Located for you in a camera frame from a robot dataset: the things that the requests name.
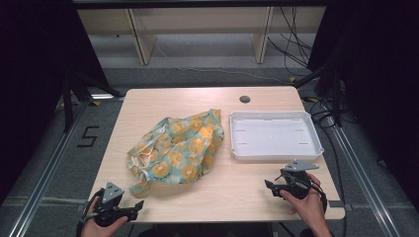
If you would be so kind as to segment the black curtain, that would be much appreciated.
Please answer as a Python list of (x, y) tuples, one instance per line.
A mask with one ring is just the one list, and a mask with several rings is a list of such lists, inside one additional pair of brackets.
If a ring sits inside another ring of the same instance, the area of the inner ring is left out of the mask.
[(362, 128), (419, 211), (419, 0), (326, 0), (308, 68), (338, 73)]
[(0, 0), (0, 204), (70, 88), (109, 85), (73, 0)]

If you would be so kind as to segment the aluminium floor rail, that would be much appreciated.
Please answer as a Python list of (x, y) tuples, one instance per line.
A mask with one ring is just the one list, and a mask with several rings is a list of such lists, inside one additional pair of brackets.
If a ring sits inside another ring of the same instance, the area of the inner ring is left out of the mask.
[(365, 168), (361, 164), (355, 150), (348, 140), (343, 128), (338, 125), (337, 119), (333, 116), (328, 118), (332, 126), (333, 134), (343, 150), (344, 156), (351, 168), (360, 188), (377, 220), (385, 237), (401, 237), (401, 232), (392, 219), (392, 216), (375, 189)]
[(88, 107), (87, 102), (81, 102), (75, 109), (72, 125), (67, 128), (61, 135), (52, 155), (49, 157), (45, 168), (42, 171), (34, 189), (25, 201), (22, 210), (13, 224), (13, 227), (8, 234), (8, 237), (25, 237), (31, 222), (39, 209), (42, 198), (54, 176), (56, 170), (64, 156), (68, 144), (73, 136), (75, 127), (80, 120), (81, 116)]

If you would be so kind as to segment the light wooden shelf unit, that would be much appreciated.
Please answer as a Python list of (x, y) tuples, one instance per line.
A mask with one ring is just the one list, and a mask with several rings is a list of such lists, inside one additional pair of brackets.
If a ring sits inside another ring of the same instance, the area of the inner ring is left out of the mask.
[(221, 7), (80, 10), (89, 35), (132, 35), (139, 63), (146, 65), (159, 35), (248, 34), (255, 60), (264, 61), (267, 37), (296, 25), (299, 34), (315, 34), (323, 7)]

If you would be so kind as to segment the white plastic tray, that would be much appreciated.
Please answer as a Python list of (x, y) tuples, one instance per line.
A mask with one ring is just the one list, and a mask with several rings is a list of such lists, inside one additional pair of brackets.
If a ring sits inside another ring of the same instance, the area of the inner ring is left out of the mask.
[(233, 112), (229, 123), (231, 156), (239, 161), (312, 161), (324, 151), (304, 111)]

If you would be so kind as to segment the black metal stand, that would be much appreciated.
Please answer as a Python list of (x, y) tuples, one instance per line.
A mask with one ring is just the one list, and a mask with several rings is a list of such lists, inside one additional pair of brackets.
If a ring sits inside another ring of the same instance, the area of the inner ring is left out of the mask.
[(326, 62), (307, 76), (298, 80), (293, 86), (298, 89), (305, 84), (311, 82), (313, 79), (318, 78), (319, 81), (315, 88), (317, 96), (325, 97), (330, 94), (332, 97), (332, 117), (338, 127), (342, 126), (340, 120), (340, 76), (338, 67), (334, 62)]
[(93, 95), (88, 90), (89, 87), (98, 88), (116, 98), (122, 98), (125, 96), (124, 93), (112, 88), (106, 79), (99, 80), (75, 70), (68, 70), (64, 74), (64, 79), (62, 80), (65, 132), (71, 128), (74, 122), (71, 96), (75, 95), (81, 102), (89, 102), (93, 98)]

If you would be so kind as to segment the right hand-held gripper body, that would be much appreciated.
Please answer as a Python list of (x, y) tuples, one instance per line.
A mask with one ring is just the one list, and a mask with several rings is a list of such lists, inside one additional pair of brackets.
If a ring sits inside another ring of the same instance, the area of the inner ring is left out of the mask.
[(311, 188), (311, 180), (307, 175), (308, 170), (318, 169), (319, 166), (306, 161), (294, 160), (284, 166), (280, 172), (286, 180), (286, 190), (295, 198), (303, 199)]

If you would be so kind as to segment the person's left hand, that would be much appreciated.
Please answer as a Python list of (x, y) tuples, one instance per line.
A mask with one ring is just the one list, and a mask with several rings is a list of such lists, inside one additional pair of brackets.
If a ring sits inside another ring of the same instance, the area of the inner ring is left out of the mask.
[(80, 232), (80, 237), (112, 237), (113, 234), (124, 226), (127, 222), (127, 217), (123, 216), (116, 220), (112, 225), (102, 227), (98, 225), (94, 218), (86, 219)]

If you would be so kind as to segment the person's right hand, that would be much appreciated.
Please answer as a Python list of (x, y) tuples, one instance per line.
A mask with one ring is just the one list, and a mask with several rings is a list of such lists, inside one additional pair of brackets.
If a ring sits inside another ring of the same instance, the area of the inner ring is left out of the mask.
[(308, 191), (304, 199), (298, 199), (287, 191), (282, 195), (292, 206), (289, 215), (297, 214), (306, 224), (314, 219), (325, 219), (320, 193), (314, 188)]

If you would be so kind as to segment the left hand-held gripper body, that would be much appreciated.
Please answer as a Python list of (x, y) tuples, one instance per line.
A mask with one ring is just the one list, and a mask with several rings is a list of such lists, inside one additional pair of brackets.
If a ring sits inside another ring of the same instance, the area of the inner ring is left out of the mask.
[(100, 188), (92, 197), (90, 206), (93, 211), (86, 215), (86, 219), (94, 218), (98, 225), (107, 227), (119, 218), (131, 214), (128, 208), (119, 208), (124, 193), (125, 191), (117, 185), (107, 182), (106, 186)]

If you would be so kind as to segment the orange print green bag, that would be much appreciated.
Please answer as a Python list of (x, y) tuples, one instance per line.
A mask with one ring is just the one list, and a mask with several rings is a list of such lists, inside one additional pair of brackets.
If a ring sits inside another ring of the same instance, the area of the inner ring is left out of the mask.
[(210, 171), (224, 139), (221, 110), (186, 118), (164, 118), (126, 154), (135, 175), (130, 192), (141, 197), (152, 182), (189, 184)]

